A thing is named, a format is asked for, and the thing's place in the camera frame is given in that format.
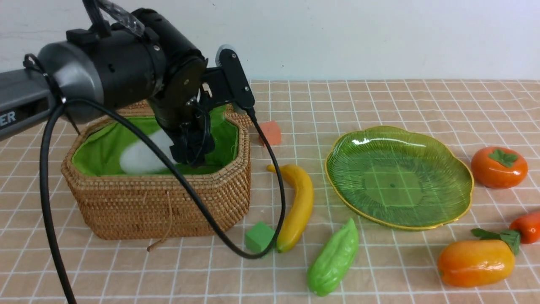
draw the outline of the yellow banana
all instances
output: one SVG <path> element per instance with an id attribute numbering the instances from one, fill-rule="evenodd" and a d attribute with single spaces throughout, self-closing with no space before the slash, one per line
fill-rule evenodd
<path id="1" fill-rule="evenodd" d="M 268 165 L 266 169 L 276 173 L 273 165 Z M 294 164 L 286 164 L 279 169 L 283 179 L 295 191 L 293 206 L 283 221 L 276 241 L 278 253 L 283 253 L 291 250 L 302 237 L 313 211 L 315 194 L 311 178 L 304 169 Z"/>

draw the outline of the wicker basket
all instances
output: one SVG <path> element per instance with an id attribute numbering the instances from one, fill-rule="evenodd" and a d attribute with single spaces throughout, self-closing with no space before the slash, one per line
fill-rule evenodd
<path id="1" fill-rule="evenodd" d="M 142 116 L 143 112 L 134 110 L 123 115 Z M 247 214 L 251 199 L 249 134 L 240 123 L 227 120 L 239 130 L 236 159 L 214 174 L 185 176 L 223 231 Z M 112 122 L 105 118 L 88 126 L 62 163 L 62 174 L 90 229 L 106 240 L 214 235 L 172 175 L 86 176 L 73 165 L 75 151 L 88 136 Z"/>
<path id="2" fill-rule="evenodd" d="M 120 114 L 131 114 L 131 113 L 149 113 L 152 114 L 152 109 L 148 105 L 148 102 L 146 101 L 140 101 L 137 103 L 134 103 L 130 105 L 129 107 L 125 107 L 122 110 L 118 111 Z M 227 109 L 225 110 L 225 117 L 231 118 L 235 121 L 237 121 L 241 126 L 249 129 L 251 126 L 253 126 L 253 122 L 251 121 L 250 117 L 247 114 L 238 114 L 233 110 L 233 106 L 231 104 L 227 105 Z"/>

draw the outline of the white object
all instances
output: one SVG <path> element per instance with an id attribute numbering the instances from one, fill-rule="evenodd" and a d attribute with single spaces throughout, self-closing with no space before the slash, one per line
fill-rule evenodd
<path id="1" fill-rule="evenodd" d="M 206 56 L 233 44 L 250 79 L 540 78 L 540 1 L 111 1 L 150 6 Z M 0 71 L 89 23 L 80 1 L 0 3 Z"/>
<path id="2" fill-rule="evenodd" d="M 160 129 L 154 132 L 150 135 L 150 140 L 165 153 L 173 164 L 177 164 L 170 149 L 173 142 L 165 131 Z M 127 174 L 151 174 L 167 168 L 142 140 L 138 140 L 124 150 L 120 156 L 120 167 Z"/>

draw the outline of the green glass plate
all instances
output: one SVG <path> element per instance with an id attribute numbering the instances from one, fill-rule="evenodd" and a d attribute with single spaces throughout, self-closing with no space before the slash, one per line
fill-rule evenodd
<path id="1" fill-rule="evenodd" d="M 393 228 L 436 228 L 471 207 L 469 168 L 438 140 L 396 127 L 341 136 L 326 158 L 325 171 L 350 209 Z"/>

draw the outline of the orange sponge cube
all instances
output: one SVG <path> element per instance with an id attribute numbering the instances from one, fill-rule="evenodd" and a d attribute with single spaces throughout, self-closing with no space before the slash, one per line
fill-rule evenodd
<path id="1" fill-rule="evenodd" d="M 279 129 L 277 122 L 267 121 L 260 123 L 259 126 L 261 127 L 262 133 L 265 135 L 270 146 L 276 146 L 281 143 L 281 130 Z M 265 145 L 260 135 L 259 141 L 263 146 Z"/>

